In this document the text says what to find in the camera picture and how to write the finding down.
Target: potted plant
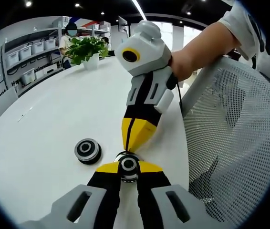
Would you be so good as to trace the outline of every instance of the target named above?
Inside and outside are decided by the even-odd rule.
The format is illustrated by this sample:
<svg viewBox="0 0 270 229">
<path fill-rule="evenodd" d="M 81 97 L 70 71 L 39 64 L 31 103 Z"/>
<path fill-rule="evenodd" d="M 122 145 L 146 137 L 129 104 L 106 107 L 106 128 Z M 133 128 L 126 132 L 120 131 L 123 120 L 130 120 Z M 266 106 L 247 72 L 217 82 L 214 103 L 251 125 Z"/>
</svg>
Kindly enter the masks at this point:
<svg viewBox="0 0 270 229">
<path fill-rule="evenodd" d="M 97 69 L 99 56 L 108 56 L 105 42 L 95 37 L 84 37 L 83 40 L 72 38 L 73 43 L 66 55 L 72 60 L 71 64 L 80 65 L 83 62 L 85 69 Z"/>
</svg>

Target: white sleeve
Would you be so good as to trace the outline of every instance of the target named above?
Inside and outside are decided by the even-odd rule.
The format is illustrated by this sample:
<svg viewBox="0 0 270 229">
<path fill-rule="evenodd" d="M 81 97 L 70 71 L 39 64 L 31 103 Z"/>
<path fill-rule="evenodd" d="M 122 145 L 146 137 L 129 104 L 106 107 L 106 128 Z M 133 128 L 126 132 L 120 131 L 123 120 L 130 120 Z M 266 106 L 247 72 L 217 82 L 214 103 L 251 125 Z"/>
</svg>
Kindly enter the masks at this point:
<svg viewBox="0 0 270 229">
<path fill-rule="evenodd" d="M 259 39 L 250 23 L 249 15 L 239 2 L 219 20 L 237 38 L 241 46 L 237 48 L 246 59 L 251 59 L 259 50 Z"/>
<path fill-rule="evenodd" d="M 64 37 L 61 37 L 59 49 L 60 48 L 66 49 L 66 42 L 65 42 Z"/>
</svg>

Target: ceiling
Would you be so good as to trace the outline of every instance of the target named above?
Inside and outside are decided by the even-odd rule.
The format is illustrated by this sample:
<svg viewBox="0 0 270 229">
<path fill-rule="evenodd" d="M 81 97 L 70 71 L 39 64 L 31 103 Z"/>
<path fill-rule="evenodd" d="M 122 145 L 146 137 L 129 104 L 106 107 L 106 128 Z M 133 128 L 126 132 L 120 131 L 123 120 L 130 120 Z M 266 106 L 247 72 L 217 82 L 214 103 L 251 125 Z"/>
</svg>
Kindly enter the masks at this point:
<svg viewBox="0 0 270 229">
<path fill-rule="evenodd" d="M 24 1 L 19 0 L 15 5 L 9 4 L 11 10 L 2 20 L 1 28 L 18 21 L 43 16 L 73 16 L 108 21 L 111 24 L 116 23 L 118 15 L 129 23 L 137 23 L 142 19 L 131 0 L 32 0 L 33 4 L 29 8 L 24 7 Z M 150 21 L 167 21 L 177 26 L 187 25 L 197 29 L 204 28 L 200 23 L 209 25 L 216 22 L 231 8 L 222 0 L 138 0 L 138 2 Z M 81 7 L 76 8 L 75 3 L 79 3 Z"/>
</svg>

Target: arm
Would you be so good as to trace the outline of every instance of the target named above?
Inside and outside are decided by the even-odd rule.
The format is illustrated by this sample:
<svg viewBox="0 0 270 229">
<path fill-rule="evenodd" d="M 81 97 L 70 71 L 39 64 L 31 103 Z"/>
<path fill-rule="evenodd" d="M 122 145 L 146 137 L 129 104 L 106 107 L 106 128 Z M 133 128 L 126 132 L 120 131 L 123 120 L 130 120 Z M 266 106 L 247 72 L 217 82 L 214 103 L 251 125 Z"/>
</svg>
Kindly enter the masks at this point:
<svg viewBox="0 0 270 229">
<path fill-rule="evenodd" d="M 231 11 L 209 25 L 182 50 L 172 53 L 171 68 L 179 81 L 236 48 L 246 59 L 259 50 L 259 40 L 243 6 L 235 1 Z"/>
<path fill-rule="evenodd" d="M 220 22 L 209 25 L 182 50 L 172 53 L 171 68 L 179 81 L 216 58 L 239 47 L 235 36 Z"/>
<path fill-rule="evenodd" d="M 60 48 L 60 53 L 65 56 L 66 50 L 64 48 Z"/>
<path fill-rule="evenodd" d="M 60 53 L 65 56 L 66 52 L 67 52 L 67 49 L 66 49 L 66 42 L 64 40 L 64 38 L 62 37 L 61 40 L 60 40 L 60 45 L 59 45 L 59 50 L 60 50 Z"/>
</svg>

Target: person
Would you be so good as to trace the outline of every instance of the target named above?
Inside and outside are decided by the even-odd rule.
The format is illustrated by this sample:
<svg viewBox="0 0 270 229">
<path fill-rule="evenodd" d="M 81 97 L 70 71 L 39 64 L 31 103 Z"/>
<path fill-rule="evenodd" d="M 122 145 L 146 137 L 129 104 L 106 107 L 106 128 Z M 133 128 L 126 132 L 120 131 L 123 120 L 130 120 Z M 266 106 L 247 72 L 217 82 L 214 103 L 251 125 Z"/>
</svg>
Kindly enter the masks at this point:
<svg viewBox="0 0 270 229">
<path fill-rule="evenodd" d="M 60 40 L 59 50 L 63 57 L 63 67 L 64 69 L 71 68 L 71 59 L 66 56 L 68 48 L 72 45 L 72 38 L 78 33 L 78 27 L 75 23 L 70 22 L 65 28 L 65 35 L 62 36 Z"/>
<path fill-rule="evenodd" d="M 112 50 L 112 46 L 109 43 L 108 37 L 103 37 L 102 40 L 105 42 L 108 51 L 111 51 Z"/>
<path fill-rule="evenodd" d="M 256 55 L 256 70 L 270 81 L 270 46 L 238 1 L 218 22 L 206 27 L 182 50 L 172 53 L 171 68 L 179 81 L 183 81 L 193 71 L 233 49 L 237 49 L 246 60 Z"/>
</svg>

